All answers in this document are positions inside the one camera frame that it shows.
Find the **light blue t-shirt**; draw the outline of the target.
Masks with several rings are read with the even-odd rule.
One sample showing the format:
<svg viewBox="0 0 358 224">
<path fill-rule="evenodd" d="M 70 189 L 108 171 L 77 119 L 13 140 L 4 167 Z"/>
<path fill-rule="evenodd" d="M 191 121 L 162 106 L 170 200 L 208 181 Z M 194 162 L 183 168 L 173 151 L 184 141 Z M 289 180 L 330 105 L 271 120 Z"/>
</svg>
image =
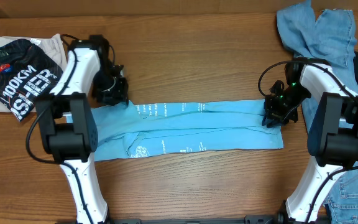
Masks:
<svg viewBox="0 0 358 224">
<path fill-rule="evenodd" d="M 279 127 L 262 125 L 263 100 L 102 106 L 92 115 L 96 161 L 231 149 L 281 149 Z"/>
</svg>

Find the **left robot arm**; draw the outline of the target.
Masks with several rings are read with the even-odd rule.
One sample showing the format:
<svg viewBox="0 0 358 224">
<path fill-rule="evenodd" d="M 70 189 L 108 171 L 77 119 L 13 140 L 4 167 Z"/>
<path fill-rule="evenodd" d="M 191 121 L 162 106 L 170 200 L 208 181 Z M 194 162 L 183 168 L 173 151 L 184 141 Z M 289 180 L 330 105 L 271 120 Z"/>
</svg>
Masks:
<svg viewBox="0 0 358 224">
<path fill-rule="evenodd" d="M 112 45 L 102 35 L 72 38 L 68 65 L 49 94 L 35 102 L 42 145 L 60 166 L 75 201 L 75 223 L 110 223 L 109 207 L 99 187 L 94 154 L 98 131 L 88 97 L 114 106 L 128 104 L 129 85 L 123 65 L 109 58 Z"/>
</svg>

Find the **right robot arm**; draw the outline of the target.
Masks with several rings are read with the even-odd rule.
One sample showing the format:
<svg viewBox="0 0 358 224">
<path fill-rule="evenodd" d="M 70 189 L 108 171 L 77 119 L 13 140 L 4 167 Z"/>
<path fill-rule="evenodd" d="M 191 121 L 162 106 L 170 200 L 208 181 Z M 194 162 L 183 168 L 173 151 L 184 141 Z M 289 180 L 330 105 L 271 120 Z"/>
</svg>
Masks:
<svg viewBox="0 0 358 224">
<path fill-rule="evenodd" d="M 267 128 L 298 121 L 297 109 L 307 98 L 318 101 L 308 131 L 308 166 L 295 191 L 265 223 L 324 223 L 319 208 L 340 176 L 357 170 L 358 93 L 333 73 L 328 61 L 294 58 L 283 62 L 286 80 L 276 81 L 266 94 L 262 125 Z"/>
</svg>

